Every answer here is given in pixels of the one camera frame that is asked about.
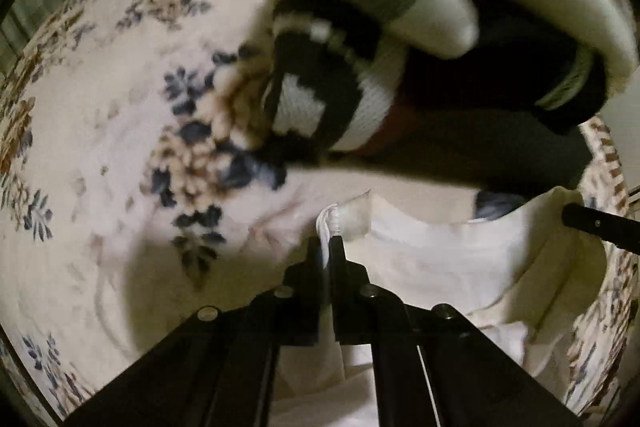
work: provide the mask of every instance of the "knit fabric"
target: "knit fabric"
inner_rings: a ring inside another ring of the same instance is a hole
[[[516,3],[471,1],[477,42],[456,59],[387,31],[390,18],[411,15],[420,0],[399,0],[396,10],[391,0],[277,1],[264,96],[274,133],[295,135],[316,152],[362,151],[401,137],[385,125],[409,132],[404,120],[425,110],[525,110],[558,133],[599,110],[606,96],[600,54]],[[412,20],[420,29],[425,18]],[[391,111],[398,104],[402,110]]]
[[[471,0],[353,0],[386,32],[441,58],[457,58],[478,39]]]

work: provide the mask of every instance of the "floral sheet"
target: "floral sheet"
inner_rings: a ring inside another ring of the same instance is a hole
[[[276,285],[328,204],[373,188],[418,219],[471,217],[475,187],[367,171],[348,158],[290,169],[278,190],[258,183],[216,204],[172,200],[152,154],[216,70],[246,56],[263,2],[69,0],[4,82],[0,359],[47,425],[200,306],[232,309]],[[624,215],[606,127],[594,119],[584,133],[594,161],[583,195]],[[197,223],[184,223],[187,204]],[[632,258],[611,245],[607,254],[600,298],[567,346],[565,401],[577,413],[609,388],[628,319]]]

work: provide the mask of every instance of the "white towel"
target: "white towel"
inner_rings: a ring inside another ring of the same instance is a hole
[[[326,209],[318,233],[325,263],[328,239],[340,233],[372,283],[418,307],[454,305],[560,398],[569,365],[562,341],[606,269],[602,243],[562,225],[562,208],[580,201],[555,188],[495,221],[428,224],[368,193]],[[318,347],[283,349],[278,370],[295,398],[274,404],[270,425],[376,425],[369,347],[333,342],[330,311],[321,324]]]

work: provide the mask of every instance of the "black metal frame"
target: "black metal frame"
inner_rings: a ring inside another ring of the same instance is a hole
[[[640,223],[572,203],[562,222],[640,253]],[[424,310],[369,282],[332,237],[335,339],[370,344],[380,427],[578,427],[580,420],[452,306]],[[266,427],[280,346],[318,340],[318,239],[245,308],[199,310],[66,420],[68,427]]]

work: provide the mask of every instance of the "screw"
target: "screw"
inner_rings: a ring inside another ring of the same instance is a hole
[[[290,299],[293,293],[294,290],[291,286],[278,286],[273,292],[278,299]]]
[[[380,293],[380,288],[375,284],[366,284],[360,288],[360,295],[363,297],[376,297]]]
[[[456,310],[449,304],[437,304],[431,311],[441,319],[452,319],[456,316]]]
[[[198,319],[203,322],[211,322],[218,318],[218,309],[213,306],[204,306],[198,310]]]

